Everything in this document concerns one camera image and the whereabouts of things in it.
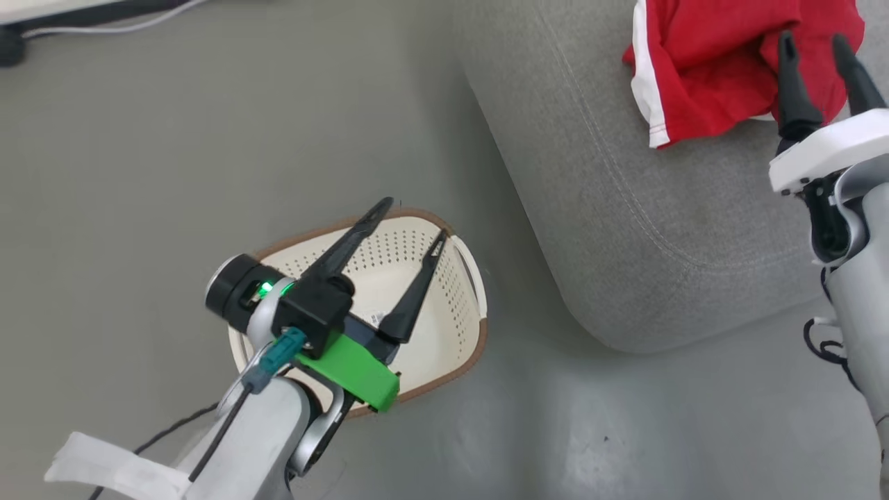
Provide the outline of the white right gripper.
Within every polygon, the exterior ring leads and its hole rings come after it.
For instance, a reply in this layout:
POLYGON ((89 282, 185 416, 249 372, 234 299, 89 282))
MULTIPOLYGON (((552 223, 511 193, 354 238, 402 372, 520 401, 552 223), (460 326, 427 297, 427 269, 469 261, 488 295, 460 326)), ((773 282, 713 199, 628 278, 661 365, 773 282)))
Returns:
POLYGON ((781 140, 769 168, 777 194, 796 194, 803 190, 804 180, 820 179, 888 152, 886 99, 844 35, 834 35, 832 49, 853 117, 820 129, 824 117, 799 70, 800 52, 792 32, 781 33, 777 119, 781 140))

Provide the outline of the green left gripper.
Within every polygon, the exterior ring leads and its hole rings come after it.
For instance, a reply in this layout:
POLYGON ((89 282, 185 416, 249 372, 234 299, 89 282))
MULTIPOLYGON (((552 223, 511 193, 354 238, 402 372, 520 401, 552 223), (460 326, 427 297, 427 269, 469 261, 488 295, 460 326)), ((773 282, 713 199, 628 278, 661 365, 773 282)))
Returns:
MULTIPOLYGON (((345 281, 342 272, 365 238, 374 234, 394 203, 384 197, 375 203, 342 237, 334 242, 302 275, 300 281, 345 281)), ((396 402, 400 378, 388 364, 394 360, 397 344, 407 344, 431 286, 436 267, 449 234, 441 230, 420 261, 420 269, 393 310, 377 330, 361 319, 347 319, 342 335, 319 360, 299 354, 305 369, 339 386, 356 401, 373 411, 386 412, 396 402)))

